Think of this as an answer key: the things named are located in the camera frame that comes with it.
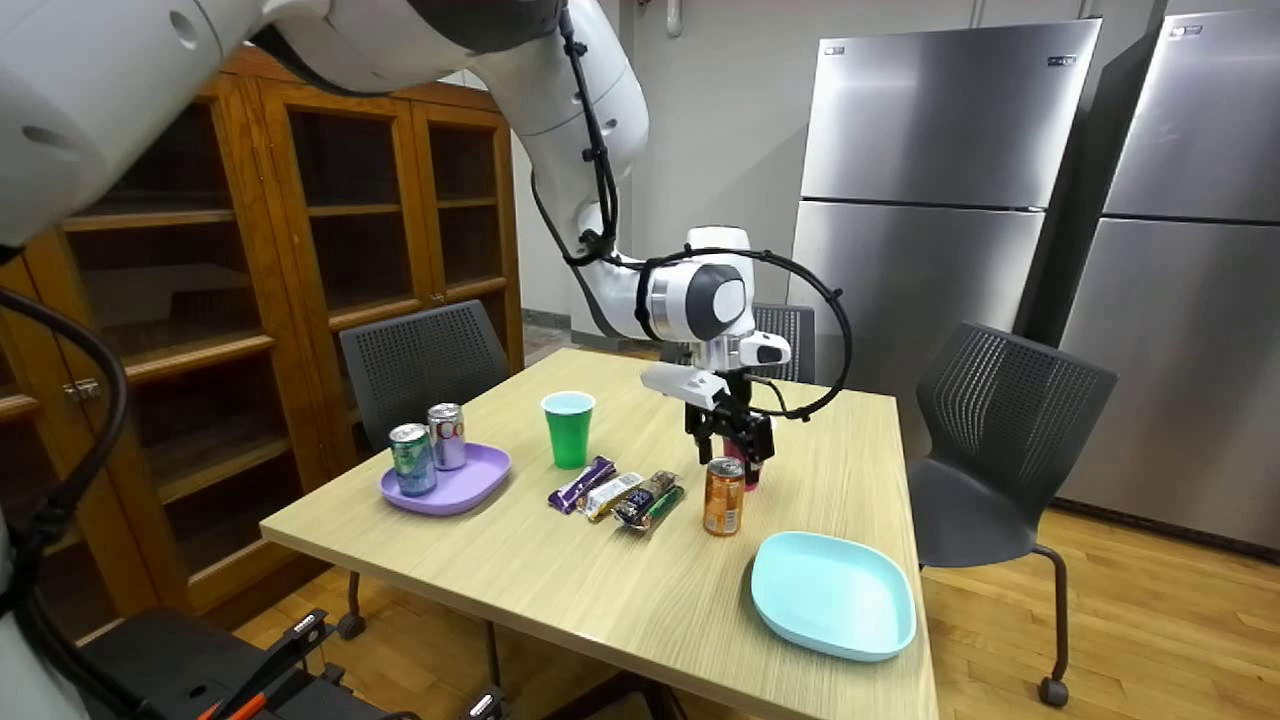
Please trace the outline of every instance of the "floor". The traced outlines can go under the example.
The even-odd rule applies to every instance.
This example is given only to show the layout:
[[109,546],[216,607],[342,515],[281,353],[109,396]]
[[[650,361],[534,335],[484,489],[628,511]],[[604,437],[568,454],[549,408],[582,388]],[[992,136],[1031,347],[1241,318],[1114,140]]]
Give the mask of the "floor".
[[[526,329],[526,361],[564,347],[564,329]],[[1280,716],[1280,564],[1178,542],[1138,527],[1049,511],[1039,535],[1073,564],[1073,703],[1037,703],[1050,665],[1050,577],[1027,557],[972,571],[923,571],[923,613],[949,720],[1263,720]],[[306,607],[342,613],[342,571],[325,571],[240,628],[271,642]],[[487,686],[484,622],[367,581],[367,632],[327,640],[321,659],[349,686],[425,720],[464,716]],[[549,716],[606,666],[541,640],[500,632],[503,690],[525,716]],[[680,695],[691,720],[739,720]]]

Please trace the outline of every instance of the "light blue plate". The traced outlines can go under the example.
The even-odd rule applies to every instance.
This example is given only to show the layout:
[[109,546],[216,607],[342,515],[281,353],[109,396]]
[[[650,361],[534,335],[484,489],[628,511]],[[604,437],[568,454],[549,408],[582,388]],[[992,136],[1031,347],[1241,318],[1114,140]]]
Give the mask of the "light blue plate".
[[835,535],[766,535],[751,600],[776,635],[842,659],[893,659],[915,640],[906,577],[884,551]]

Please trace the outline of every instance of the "purple plate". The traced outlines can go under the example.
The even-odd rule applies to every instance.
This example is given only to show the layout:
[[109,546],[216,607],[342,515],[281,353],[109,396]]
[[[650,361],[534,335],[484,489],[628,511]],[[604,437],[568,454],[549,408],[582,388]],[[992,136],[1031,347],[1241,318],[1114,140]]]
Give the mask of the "purple plate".
[[435,472],[435,489],[425,496],[404,496],[394,472],[384,472],[378,492],[387,503],[419,515],[460,515],[500,489],[506,489],[512,458],[500,449],[468,442],[468,463],[456,472]]

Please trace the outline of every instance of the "white wall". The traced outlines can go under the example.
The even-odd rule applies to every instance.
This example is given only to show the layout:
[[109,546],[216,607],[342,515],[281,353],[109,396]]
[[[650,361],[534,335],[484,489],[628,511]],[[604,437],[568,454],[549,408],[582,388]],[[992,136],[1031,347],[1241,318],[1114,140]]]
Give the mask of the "white wall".
[[[1152,16],[1152,0],[680,0],[685,26],[671,37],[667,3],[619,0],[619,37],[650,112],[650,143],[623,188],[630,256],[671,253],[694,224],[739,224],[754,248],[793,253],[821,37],[1082,11],[1102,16],[1098,57],[1114,57]],[[521,211],[525,309],[592,331],[561,256],[526,218],[534,217]],[[764,267],[754,279],[764,300],[785,300],[778,272]]]

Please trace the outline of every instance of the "cup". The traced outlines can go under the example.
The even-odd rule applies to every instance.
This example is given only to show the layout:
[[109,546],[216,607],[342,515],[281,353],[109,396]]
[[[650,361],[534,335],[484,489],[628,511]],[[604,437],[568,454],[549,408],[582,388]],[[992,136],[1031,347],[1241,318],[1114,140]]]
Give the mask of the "cup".
[[586,396],[586,392],[544,396],[556,466],[582,466],[586,463],[592,411],[596,411],[596,396]]

